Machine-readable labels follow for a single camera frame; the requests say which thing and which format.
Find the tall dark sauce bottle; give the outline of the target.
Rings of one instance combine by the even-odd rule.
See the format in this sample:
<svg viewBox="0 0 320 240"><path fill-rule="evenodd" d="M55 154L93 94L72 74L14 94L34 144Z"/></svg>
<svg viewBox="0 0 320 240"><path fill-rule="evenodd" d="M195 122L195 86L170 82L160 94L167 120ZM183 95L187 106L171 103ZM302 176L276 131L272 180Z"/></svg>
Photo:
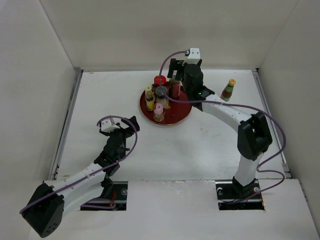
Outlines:
<svg viewBox="0 0 320 240"><path fill-rule="evenodd" d="M182 82L176 79L176 76L173 75L169 80L169 97L177 100L181 94Z"/></svg>

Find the pink lid shaker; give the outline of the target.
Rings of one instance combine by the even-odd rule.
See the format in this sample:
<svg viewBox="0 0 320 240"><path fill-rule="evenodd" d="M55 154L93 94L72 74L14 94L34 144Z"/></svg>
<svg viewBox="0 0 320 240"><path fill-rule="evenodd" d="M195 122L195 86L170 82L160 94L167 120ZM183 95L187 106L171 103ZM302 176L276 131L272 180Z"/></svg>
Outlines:
<svg viewBox="0 0 320 240"><path fill-rule="evenodd" d="M161 103L156 103L154 105L153 119L157 123L160 123L165 119L164 107Z"/></svg>

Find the small brown yellow bottle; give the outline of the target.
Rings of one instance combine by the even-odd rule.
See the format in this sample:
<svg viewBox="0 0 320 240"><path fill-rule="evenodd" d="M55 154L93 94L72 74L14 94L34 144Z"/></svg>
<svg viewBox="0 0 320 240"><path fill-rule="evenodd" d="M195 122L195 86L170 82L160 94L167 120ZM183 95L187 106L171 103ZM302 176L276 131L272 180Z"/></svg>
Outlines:
<svg viewBox="0 0 320 240"><path fill-rule="evenodd" d="M146 107L148 111L153 111L155 107L154 97L152 91L148 90L145 92L145 100L146 100Z"/></svg>

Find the yellow lid shaker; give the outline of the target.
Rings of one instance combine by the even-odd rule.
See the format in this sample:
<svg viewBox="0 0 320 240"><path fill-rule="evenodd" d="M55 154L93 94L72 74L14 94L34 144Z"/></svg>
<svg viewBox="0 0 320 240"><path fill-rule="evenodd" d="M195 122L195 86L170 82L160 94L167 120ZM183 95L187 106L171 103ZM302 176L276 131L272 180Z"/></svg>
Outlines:
<svg viewBox="0 0 320 240"><path fill-rule="evenodd" d="M147 94L147 92L151 92L152 94L154 94L155 93L155 89L154 89L154 86L153 85L147 85L146 87L145 87L145 94Z"/></svg>

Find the black lid spice jar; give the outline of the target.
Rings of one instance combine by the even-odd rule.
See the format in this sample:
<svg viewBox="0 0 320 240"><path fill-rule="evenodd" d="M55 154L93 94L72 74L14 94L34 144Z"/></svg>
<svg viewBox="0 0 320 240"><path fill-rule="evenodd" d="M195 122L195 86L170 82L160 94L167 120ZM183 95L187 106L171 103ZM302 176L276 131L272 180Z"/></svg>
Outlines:
<svg viewBox="0 0 320 240"><path fill-rule="evenodd" d="M156 103L161 104L164 109L166 109L168 106L168 100L166 98L167 93L168 93L168 90L165 86L158 86L155 90Z"/></svg>

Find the red lid sauce jar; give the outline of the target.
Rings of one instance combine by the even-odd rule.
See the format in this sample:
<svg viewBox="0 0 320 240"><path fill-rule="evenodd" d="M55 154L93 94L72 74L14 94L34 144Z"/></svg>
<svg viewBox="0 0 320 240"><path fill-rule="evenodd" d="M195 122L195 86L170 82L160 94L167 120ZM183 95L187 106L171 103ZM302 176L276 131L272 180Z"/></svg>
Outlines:
<svg viewBox="0 0 320 240"><path fill-rule="evenodd" d="M156 75L153 79L153 85L155 86L155 88L159 86L166 86L166 84L167 84L167 79L163 75Z"/></svg>

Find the green label chili bottle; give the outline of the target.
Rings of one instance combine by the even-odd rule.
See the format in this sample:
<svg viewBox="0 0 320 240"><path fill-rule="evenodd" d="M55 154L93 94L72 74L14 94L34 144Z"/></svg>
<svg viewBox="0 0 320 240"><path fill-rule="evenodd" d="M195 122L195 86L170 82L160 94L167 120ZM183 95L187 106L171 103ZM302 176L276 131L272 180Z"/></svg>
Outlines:
<svg viewBox="0 0 320 240"><path fill-rule="evenodd" d="M220 98L225 102L228 102L233 94L234 86L236 84L236 80L231 78L225 88L223 89Z"/></svg>

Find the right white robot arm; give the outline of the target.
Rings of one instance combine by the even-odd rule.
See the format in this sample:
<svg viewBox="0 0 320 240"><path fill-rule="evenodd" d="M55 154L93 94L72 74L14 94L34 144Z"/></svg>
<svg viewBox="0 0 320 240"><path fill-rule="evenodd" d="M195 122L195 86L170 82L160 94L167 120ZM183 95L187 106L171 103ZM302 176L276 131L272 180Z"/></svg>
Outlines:
<svg viewBox="0 0 320 240"><path fill-rule="evenodd" d="M273 142L268 122L261 112L247 114L228 106L214 91L204 86L201 63L201 60L191 64L172 58L167 76L171 78L175 75L176 80L182 82L188 104L218 118L237 133L240 161L232 178L231 190L236 200L244 200L251 196L255 188L258 165Z"/></svg>

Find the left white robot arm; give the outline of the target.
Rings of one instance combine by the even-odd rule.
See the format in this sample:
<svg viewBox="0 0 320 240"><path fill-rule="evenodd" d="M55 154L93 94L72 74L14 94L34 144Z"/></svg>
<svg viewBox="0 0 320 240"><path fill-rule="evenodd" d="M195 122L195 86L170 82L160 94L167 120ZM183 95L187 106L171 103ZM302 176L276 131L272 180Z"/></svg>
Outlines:
<svg viewBox="0 0 320 240"><path fill-rule="evenodd" d="M19 212L41 238L51 235L70 212L93 199L105 200L112 195L113 182L110 177L120 168L120 162L133 151L127 147L127 139L136 137L140 130L135 116L120 118L126 128L116 123L116 118L109 115L97 122L99 132L107 137L107 141L90 165L61 182L43 182Z"/></svg>

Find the red round tray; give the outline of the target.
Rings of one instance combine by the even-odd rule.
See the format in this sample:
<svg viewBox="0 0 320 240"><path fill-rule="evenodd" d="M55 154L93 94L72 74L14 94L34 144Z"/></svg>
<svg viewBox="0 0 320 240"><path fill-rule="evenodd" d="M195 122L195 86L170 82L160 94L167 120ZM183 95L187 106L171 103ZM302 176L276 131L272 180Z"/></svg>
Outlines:
<svg viewBox="0 0 320 240"><path fill-rule="evenodd" d="M169 100L167 108L164 109L164 120L162 122L155 122L153 112L147 110L145 89L141 94L139 107L142 115L149 121L162 126L172 126L182 122L187 118L192 109L192 105L189 103L177 103Z"/></svg>

